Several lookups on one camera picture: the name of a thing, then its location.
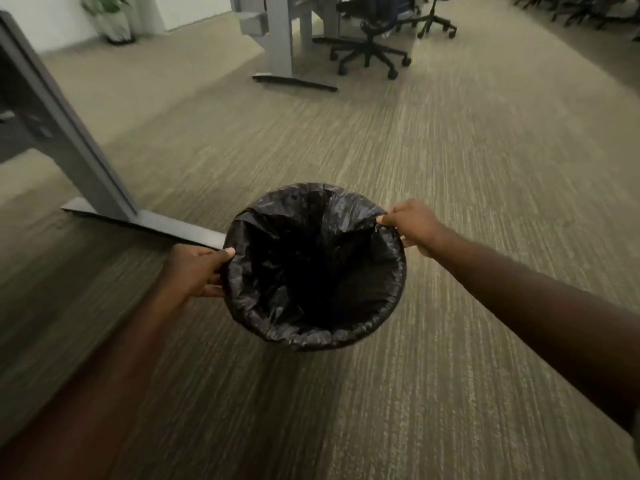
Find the person's left hand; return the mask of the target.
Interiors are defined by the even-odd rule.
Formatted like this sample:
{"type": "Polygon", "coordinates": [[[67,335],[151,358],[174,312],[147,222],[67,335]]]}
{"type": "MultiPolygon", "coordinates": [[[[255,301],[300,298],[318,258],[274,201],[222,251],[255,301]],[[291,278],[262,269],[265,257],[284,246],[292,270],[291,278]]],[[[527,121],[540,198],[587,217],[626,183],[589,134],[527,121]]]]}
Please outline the person's left hand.
{"type": "Polygon", "coordinates": [[[166,258],[157,280],[160,291],[185,300],[187,298],[222,298],[225,293],[221,269],[208,271],[202,265],[202,251],[210,248],[176,244],[166,258]]]}

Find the person's right hand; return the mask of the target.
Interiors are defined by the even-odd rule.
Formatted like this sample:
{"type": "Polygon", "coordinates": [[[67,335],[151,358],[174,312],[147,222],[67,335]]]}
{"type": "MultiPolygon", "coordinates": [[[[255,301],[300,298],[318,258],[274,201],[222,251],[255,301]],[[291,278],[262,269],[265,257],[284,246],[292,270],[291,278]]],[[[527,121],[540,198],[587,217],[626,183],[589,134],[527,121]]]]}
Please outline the person's right hand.
{"type": "Polygon", "coordinates": [[[416,248],[423,257],[436,259],[438,246],[446,234],[447,227],[436,217],[432,209],[420,200],[404,201],[389,211],[400,209],[406,211],[404,226],[393,228],[400,234],[403,247],[416,248]]]}

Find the black trash bag liner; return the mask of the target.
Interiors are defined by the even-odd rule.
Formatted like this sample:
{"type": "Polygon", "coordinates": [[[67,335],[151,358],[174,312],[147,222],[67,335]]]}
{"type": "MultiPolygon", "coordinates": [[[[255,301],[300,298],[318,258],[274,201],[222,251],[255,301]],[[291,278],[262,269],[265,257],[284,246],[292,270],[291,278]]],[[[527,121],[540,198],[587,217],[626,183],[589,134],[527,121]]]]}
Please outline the black trash bag liner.
{"type": "Polygon", "coordinates": [[[269,192],[232,221],[220,271],[231,318],[293,351],[340,349],[398,306],[407,263],[400,234],[361,194],[320,183],[269,192]]]}

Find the person's left forearm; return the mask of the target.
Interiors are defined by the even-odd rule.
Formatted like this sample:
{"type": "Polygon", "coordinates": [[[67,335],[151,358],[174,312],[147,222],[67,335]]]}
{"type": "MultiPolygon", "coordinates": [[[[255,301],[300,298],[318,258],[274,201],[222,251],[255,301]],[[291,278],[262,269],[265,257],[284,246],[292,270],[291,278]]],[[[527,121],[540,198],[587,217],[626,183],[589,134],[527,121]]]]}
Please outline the person's left forearm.
{"type": "Polygon", "coordinates": [[[34,420],[0,449],[0,480],[106,480],[188,295],[151,290],[34,420]]]}

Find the person's right forearm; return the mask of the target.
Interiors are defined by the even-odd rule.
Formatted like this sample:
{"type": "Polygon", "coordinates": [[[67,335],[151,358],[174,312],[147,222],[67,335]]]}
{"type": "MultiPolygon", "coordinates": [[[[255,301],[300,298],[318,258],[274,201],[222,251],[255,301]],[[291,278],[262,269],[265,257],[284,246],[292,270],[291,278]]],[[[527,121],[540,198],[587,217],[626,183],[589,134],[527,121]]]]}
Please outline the person's right forearm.
{"type": "Polygon", "coordinates": [[[630,435],[640,413],[640,315],[446,228],[430,255],[530,349],[630,435]]]}

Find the black office chair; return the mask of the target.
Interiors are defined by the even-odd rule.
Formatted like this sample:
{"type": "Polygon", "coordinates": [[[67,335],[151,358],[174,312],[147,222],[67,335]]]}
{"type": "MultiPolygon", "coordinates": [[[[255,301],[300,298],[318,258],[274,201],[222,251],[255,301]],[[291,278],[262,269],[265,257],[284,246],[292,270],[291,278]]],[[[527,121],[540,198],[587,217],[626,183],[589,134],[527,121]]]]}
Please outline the black office chair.
{"type": "Polygon", "coordinates": [[[347,0],[336,3],[335,8],[340,15],[359,20],[360,30],[364,34],[364,39],[340,39],[332,42],[330,60],[339,61],[339,76],[347,75],[348,64],[360,56],[364,58],[366,68],[370,66],[373,57],[386,65],[389,80],[396,80],[399,74],[395,64],[388,58],[389,54],[400,56],[403,67],[411,65],[412,60],[407,52],[381,45],[376,42],[376,38],[388,34],[400,22],[410,19],[415,11],[415,0],[347,0]],[[351,52],[339,59],[338,53],[348,49],[351,52]]]}
{"type": "Polygon", "coordinates": [[[412,14],[408,17],[399,18],[396,23],[395,31],[400,32],[404,25],[409,24],[411,28],[416,28],[419,23],[423,22],[421,30],[418,31],[418,39],[422,39],[431,29],[433,24],[438,24],[442,27],[442,31],[448,34],[450,39],[453,39],[457,35],[458,27],[455,26],[451,20],[443,18],[436,14],[437,2],[448,2],[451,0],[422,0],[424,3],[431,1],[430,10],[427,14],[422,14],[419,7],[419,0],[407,0],[412,8],[412,14]]]}

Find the potted green plant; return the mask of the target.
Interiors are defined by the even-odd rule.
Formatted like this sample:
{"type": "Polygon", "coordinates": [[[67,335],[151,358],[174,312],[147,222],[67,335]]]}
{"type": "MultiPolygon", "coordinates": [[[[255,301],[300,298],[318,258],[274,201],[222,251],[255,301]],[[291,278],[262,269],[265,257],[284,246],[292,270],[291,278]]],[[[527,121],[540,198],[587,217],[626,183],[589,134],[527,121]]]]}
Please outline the potted green plant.
{"type": "Polygon", "coordinates": [[[113,46],[136,42],[128,18],[128,0],[80,0],[81,7],[93,19],[100,36],[113,46]]]}

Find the row of dark chairs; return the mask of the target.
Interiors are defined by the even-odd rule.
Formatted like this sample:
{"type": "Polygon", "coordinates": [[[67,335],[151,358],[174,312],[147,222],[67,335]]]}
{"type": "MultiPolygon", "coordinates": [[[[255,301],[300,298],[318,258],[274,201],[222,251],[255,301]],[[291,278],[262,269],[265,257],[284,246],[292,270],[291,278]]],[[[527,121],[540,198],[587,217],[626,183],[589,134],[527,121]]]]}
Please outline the row of dark chairs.
{"type": "Polygon", "coordinates": [[[594,21],[596,30],[603,29],[612,23],[632,24],[635,30],[631,33],[630,41],[640,43],[640,0],[636,0],[636,10],[629,16],[611,15],[611,10],[628,0],[515,0],[513,5],[522,4],[522,9],[530,6],[539,7],[543,2],[549,3],[548,10],[552,13],[551,21],[557,21],[559,16],[568,15],[565,27],[572,24],[580,25],[585,20],[594,21]]]}

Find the grey desk leg frame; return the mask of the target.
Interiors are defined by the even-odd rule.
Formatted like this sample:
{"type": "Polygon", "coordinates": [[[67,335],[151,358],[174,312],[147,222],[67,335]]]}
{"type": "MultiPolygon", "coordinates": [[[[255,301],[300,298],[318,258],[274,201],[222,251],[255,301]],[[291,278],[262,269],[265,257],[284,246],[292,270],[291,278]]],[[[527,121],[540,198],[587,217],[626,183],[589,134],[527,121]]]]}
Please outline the grey desk leg frame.
{"type": "Polygon", "coordinates": [[[294,69],[293,30],[299,22],[301,47],[340,41],[342,0],[230,0],[242,35],[251,37],[268,56],[268,72],[255,73],[252,80],[261,84],[298,86],[336,93],[334,83],[325,83],[298,74],[294,69]]]}
{"type": "Polygon", "coordinates": [[[0,9],[0,109],[27,148],[50,157],[81,196],[61,208],[220,250],[225,234],[139,208],[11,13],[0,9]]]}

